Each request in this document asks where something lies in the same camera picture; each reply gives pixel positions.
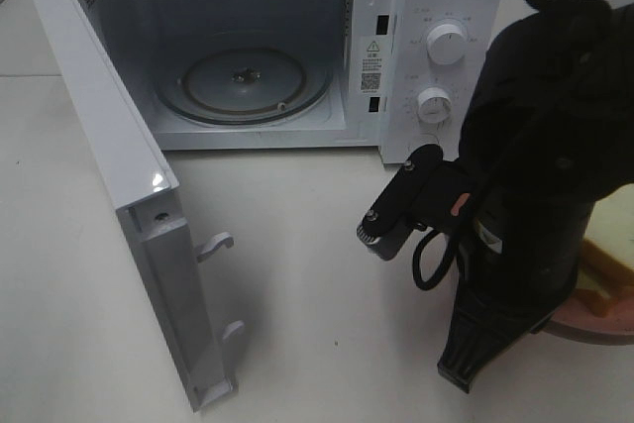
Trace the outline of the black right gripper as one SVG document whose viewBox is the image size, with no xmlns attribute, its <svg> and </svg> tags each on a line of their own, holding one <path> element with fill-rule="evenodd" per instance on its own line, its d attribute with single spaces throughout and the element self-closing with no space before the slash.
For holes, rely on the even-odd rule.
<svg viewBox="0 0 634 423">
<path fill-rule="evenodd" d="M 468 393 L 477 375 L 548 321 L 572 293 L 594 201 L 572 161 L 504 174 L 485 196 L 444 161 L 414 202 L 426 235 L 412 258 L 415 284 L 434 288 L 451 264 L 460 280 L 439 374 Z"/>
</svg>

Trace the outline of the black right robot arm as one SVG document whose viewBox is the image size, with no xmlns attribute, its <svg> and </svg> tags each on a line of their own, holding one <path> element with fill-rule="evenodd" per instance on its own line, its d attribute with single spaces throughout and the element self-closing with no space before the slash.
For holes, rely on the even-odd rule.
<svg viewBox="0 0 634 423">
<path fill-rule="evenodd" d="M 525 0 L 533 14 L 491 43 L 459 155 L 417 189 L 412 225 L 447 247 L 459 283 L 439 374 L 462 391 L 538 332 L 575 287 L 595 203 L 633 180 L 633 9 Z"/>
</svg>

